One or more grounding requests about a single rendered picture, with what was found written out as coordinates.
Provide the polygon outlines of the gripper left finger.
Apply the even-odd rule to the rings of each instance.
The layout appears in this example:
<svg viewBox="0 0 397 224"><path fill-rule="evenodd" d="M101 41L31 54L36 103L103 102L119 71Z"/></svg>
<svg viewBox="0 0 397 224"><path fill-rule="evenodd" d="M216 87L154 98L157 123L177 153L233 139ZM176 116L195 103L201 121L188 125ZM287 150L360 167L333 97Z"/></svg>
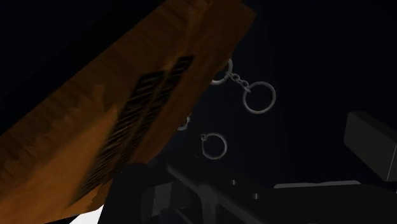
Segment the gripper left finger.
<svg viewBox="0 0 397 224"><path fill-rule="evenodd" d="M97 224L218 224L217 212L166 167L132 164L113 179Z"/></svg>

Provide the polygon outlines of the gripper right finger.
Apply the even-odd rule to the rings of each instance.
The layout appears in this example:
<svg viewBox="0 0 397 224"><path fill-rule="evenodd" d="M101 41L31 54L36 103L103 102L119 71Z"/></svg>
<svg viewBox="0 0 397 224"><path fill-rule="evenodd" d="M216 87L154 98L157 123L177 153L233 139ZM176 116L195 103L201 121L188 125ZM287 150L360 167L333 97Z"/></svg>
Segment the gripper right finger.
<svg viewBox="0 0 397 224"><path fill-rule="evenodd" d="M363 111L347 116L344 144L378 177L397 184L397 131ZM277 184L276 224L397 224L397 186L359 181Z"/></svg>

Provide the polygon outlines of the orange wooden box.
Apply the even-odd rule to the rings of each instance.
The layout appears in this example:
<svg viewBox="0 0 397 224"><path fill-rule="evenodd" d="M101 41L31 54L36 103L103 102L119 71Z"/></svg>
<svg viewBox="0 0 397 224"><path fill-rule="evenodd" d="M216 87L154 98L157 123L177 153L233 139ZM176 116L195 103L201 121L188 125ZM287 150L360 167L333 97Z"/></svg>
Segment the orange wooden box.
<svg viewBox="0 0 397 224"><path fill-rule="evenodd" d="M105 204L149 162L232 56L243 0L165 0L0 134L0 224L47 224Z"/></svg>

